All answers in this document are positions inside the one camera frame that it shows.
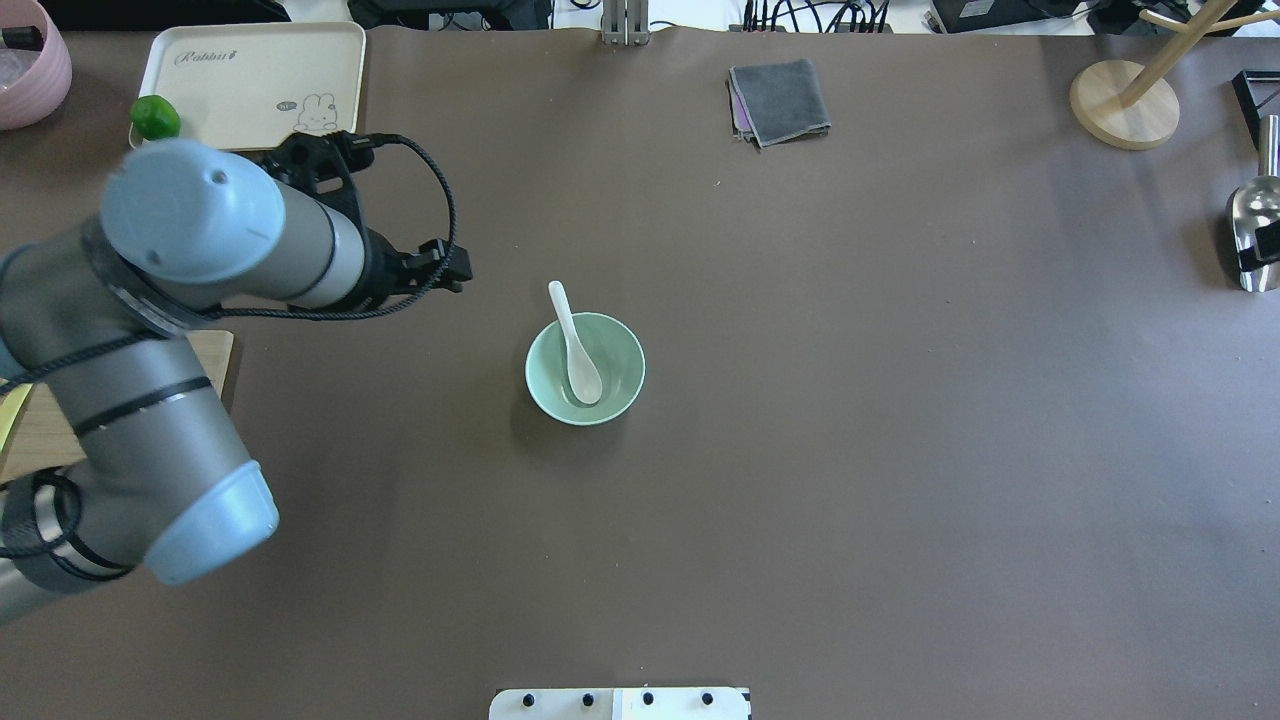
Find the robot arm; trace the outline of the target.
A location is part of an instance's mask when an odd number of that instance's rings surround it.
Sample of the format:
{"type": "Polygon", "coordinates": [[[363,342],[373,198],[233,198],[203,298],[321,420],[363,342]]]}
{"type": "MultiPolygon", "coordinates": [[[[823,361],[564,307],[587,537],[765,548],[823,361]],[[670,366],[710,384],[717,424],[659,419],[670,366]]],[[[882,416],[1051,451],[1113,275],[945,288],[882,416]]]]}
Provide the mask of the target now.
{"type": "Polygon", "coordinates": [[[471,279],[454,193],[401,135],[297,133],[252,161],[147,142],[99,211],[3,258],[3,392],[50,388],[82,459],[3,483],[3,620],[148,569],[179,585],[266,541],[280,515],[189,342],[225,318],[357,322],[471,279]],[[448,231],[399,252],[353,173],[385,145],[435,176],[448,231]]]}

